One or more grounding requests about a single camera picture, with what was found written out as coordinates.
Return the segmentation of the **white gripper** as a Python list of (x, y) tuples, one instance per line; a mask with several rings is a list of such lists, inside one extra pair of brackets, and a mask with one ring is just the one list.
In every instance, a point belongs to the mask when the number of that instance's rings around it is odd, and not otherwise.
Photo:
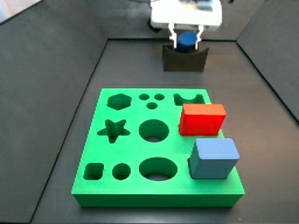
[(151, 1), (151, 25), (155, 28), (167, 29), (173, 48), (177, 48), (178, 28), (193, 29), (198, 27), (195, 50), (199, 50), (205, 26), (218, 28), (222, 24), (221, 0), (153, 0)]

